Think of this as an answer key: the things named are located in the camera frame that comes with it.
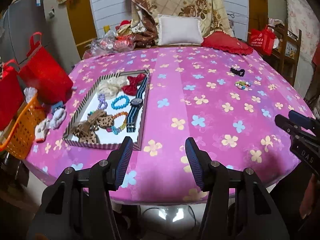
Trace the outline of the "brown leopard bow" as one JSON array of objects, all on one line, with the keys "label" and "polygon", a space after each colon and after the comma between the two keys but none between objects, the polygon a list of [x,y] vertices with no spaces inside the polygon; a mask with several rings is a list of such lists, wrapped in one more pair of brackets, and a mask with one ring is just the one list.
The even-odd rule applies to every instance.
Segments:
[{"label": "brown leopard bow", "polygon": [[71,129],[71,133],[78,137],[79,142],[97,144],[98,137],[95,132],[99,128],[107,129],[111,128],[113,125],[114,117],[107,114],[106,111],[98,109],[91,113],[87,117],[87,120],[75,124]]}]

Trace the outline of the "white fuzzy sock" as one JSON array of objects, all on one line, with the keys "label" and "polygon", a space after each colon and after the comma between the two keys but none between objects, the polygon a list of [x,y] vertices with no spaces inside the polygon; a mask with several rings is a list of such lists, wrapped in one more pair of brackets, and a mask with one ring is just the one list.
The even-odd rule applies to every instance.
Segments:
[{"label": "white fuzzy sock", "polygon": [[50,121],[50,128],[51,129],[58,129],[61,124],[63,123],[63,121],[65,120],[67,115],[67,112],[64,108],[59,108],[57,109],[54,114],[53,117]]}]

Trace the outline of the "red cushion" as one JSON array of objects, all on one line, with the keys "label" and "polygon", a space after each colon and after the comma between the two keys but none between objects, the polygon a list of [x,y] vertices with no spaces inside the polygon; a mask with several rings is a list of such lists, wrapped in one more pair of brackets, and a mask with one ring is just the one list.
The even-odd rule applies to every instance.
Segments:
[{"label": "red cushion", "polygon": [[217,31],[205,37],[201,46],[237,55],[249,55],[253,53],[253,48],[248,44],[235,37],[231,37],[223,31]]}]

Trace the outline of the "striped white jewelry tray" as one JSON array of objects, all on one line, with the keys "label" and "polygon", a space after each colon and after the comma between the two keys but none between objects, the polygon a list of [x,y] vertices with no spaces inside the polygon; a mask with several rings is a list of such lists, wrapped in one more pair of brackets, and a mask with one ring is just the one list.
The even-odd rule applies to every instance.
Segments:
[{"label": "striped white jewelry tray", "polygon": [[[111,77],[137,76],[141,73],[145,74],[148,77],[148,83],[146,85],[146,90],[143,93],[143,105],[139,110],[136,120],[136,131],[128,133],[126,131],[126,118],[131,109],[130,102],[136,96],[126,95],[121,90],[115,98],[105,99],[105,96],[103,94],[97,93],[97,87],[101,81],[109,79]],[[97,81],[95,81],[95,83],[92,85],[85,97],[80,102],[79,107],[76,109],[73,117],[71,118],[69,124],[67,125],[67,128],[64,131],[62,137],[63,140],[71,146],[115,150],[120,146],[125,137],[130,137],[133,141],[134,150],[140,150],[142,148],[149,84],[150,74],[147,70],[136,70],[102,75],[97,79]],[[71,133],[72,127],[81,121],[87,120],[87,117],[98,109],[102,109],[106,111],[107,114],[112,115],[114,117],[114,125],[111,128],[107,129],[99,128],[95,132],[98,137],[97,144],[79,142],[78,137],[74,136]]]}]

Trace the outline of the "orange plastic basket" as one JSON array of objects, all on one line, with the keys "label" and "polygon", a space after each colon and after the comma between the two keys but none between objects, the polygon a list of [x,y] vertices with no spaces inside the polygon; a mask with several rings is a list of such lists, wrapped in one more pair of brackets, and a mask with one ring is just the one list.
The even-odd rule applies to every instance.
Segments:
[{"label": "orange plastic basket", "polygon": [[1,152],[7,151],[17,159],[25,159],[35,140],[35,127],[45,118],[46,113],[36,93],[13,123],[9,134],[1,142]]}]

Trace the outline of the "black hair scrunchie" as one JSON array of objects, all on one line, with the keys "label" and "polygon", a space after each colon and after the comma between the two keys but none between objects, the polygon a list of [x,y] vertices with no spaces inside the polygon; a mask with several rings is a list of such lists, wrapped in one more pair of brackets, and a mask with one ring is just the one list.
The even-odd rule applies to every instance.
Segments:
[{"label": "black hair scrunchie", "polygon": [[230,71],[240,77],[243,77],[245,74],[245,70],[244,69],[235,69],[235,68],[231,68]]}]

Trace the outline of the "red shopping bag on chair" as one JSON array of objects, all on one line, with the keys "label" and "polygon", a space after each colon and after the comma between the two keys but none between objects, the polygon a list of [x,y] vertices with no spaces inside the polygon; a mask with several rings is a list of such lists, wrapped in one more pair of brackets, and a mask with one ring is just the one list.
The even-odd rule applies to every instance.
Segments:
[{"label": "red shopping bag on chair", "polygon": [[272,54],[276,35],[266,25],[263,30],[252,29],[249,36],[249,45],[258,53],[266,56]]}]

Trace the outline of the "clear plastic bag pile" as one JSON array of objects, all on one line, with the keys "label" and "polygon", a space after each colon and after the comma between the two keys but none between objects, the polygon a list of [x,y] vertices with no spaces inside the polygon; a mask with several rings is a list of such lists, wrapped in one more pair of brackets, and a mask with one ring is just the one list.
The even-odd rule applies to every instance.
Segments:
[{"label": "clear plastic bag pile", "polygon": [[132,51],[135,42],[132,35],[119,36],[114,31],[108,31],[102,38],[93,40],[89,47],[92,56],[110,55]]}]

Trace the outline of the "pink floral bed sheet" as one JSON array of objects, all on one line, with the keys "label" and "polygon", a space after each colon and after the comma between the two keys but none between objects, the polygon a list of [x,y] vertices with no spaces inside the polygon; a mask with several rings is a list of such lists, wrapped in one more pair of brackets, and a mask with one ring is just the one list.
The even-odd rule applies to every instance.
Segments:
[{"label": "pink floral bed sheet", "polygon": [[[231,68],[244,69],[244,76]],[[111,193],[116,202],[204,201],[206,194],[196,186],[185,155],[188,137],[227,168],[253,168],[267,186],[298,164],[289,150],[289,136],[274,117],[291,110],[312,116],[312,111],[257,53],[169,47],[80,61],[70,74],[76,90],[66,103],[67,117],[45,142],[32,146],[25,160],[29,170],[50,185],[66,167],[89,168],[105,159],[107,150],[69,146],[63,133],[99,77],[140,69],[150,72],[142,148],[133,152],[123,184]]]}]

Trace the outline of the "wooden chair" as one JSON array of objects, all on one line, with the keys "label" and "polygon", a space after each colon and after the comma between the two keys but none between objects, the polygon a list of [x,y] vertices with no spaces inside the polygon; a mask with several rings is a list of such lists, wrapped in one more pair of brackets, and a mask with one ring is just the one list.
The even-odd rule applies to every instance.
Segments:
[{"label": "wooden chair", "polygon": [[291,85],[294,86],[297,74],[300,48],[302,44],[302,30],[296,33],[289,30],[287,20],[285,23],[269,24],[279,43],[272,49],[270,55],[273,68]]}]

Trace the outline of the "blue striped wrist watch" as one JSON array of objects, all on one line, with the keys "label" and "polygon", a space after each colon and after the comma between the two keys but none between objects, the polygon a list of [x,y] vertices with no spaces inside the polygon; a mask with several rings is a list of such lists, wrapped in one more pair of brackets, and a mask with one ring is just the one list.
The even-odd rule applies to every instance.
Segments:
[{"label": "blue striped wrist watch", "polygon": [[143,105],[143,93],[146,90],[146,85],[148,83],[148,77],[144,77],[142,80],[138,90],[136,97],[131,100],[131,109],[127,115],[126,118],[126,131],[128,133],[135,132],[136,131],[136,120],[139,113],[139,110],[141,109]]}]

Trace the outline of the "red satin bow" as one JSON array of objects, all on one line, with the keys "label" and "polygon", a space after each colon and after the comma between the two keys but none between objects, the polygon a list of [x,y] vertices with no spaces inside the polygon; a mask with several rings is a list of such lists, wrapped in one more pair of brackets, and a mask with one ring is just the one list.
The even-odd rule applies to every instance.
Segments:
[{"label": "red satin bow", "polygon": [[127,79],[129,81],[128,85],[122,87],[122,91],[126,95],[135,96],[138,91],[138,85],[142,83],[145,79],[145,74],[138,74],[137,76],[128,76]]}]

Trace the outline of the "santa plush toy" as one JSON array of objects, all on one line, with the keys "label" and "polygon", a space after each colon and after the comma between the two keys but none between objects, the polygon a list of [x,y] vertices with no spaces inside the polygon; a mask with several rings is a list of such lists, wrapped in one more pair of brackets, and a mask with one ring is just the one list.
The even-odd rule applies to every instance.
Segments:
[{"label": "santa plush toy", "polygon": [[131,21],[123,20],[119,25],[116,26],[118,36],[127,36],[132,34]]}]

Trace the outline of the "cream dotted scrunchie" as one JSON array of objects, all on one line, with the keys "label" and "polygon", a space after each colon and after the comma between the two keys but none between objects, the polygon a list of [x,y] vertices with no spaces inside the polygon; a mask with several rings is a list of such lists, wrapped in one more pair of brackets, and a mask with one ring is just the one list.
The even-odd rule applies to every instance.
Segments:
[{"label": "cream dotted scrunchie", "polygon": [[103,94],[105,99],[113,99],[128,84],[129,81],[125,76],[111,77],[99,83],[97,93]]}]

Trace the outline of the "blue hair claw clip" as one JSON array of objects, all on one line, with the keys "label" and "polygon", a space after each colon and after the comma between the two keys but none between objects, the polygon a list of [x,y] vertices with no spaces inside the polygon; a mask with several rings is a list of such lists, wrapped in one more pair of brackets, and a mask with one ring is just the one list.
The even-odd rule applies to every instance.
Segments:
[{"label": "blue hair claw clip", "polygon": [[63,101],[59,101],[58,103],[52,105],[50,111],[51,111],[52,114],[54,114],[55,111],[57,111],[57,110],[60,109],[60,108],[65,109],[65,106],[64,106],[64,104],[63,104]]}]

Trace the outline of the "grey refrigerator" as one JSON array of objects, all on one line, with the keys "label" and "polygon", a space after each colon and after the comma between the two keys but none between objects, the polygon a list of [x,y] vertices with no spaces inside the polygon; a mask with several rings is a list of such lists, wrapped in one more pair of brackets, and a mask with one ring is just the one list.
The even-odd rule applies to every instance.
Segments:
[{"label": "grey refrigerator", "polygon": [[17,0],[1,18],[1,60],[15,59],[23,67],[30,49],[29,39],[41,32],[41,43],[66,73],[70,73],[80,56],[75,45],[66,7],[54,0]]}]

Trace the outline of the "white small pillow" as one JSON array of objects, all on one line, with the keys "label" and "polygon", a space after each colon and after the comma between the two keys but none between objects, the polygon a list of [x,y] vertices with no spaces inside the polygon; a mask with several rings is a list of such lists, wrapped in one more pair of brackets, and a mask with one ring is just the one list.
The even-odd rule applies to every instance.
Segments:
[{"label": "white small pillow", "polygon": [[201,21],[198,17],[158,16],[158,45],[201,45]]}]

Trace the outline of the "beige floral quilt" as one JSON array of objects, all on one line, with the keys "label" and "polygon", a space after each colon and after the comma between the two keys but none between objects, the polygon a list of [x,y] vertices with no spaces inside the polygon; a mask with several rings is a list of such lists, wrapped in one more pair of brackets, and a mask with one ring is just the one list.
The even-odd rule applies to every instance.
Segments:
[{"label": "beige floral quilt", "polygon": [[232,36],[223,0],[131,0],[131,31],[138,47],[158,42],[159,15],[198,17],[202,36],[223,31]]}]

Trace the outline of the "large red gift bag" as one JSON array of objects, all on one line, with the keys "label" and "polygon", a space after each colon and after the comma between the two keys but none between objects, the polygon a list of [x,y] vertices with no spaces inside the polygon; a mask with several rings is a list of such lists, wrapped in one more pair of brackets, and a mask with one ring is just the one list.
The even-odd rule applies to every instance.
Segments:
[{"label": "large red gift bag", "polygon": [[26,86],[37,89],[38,97],[43,103],[65,103],[72,95],[73,81],[44,48],[41,38],[41,32],[31,35],[27,62],[18,75]]}]

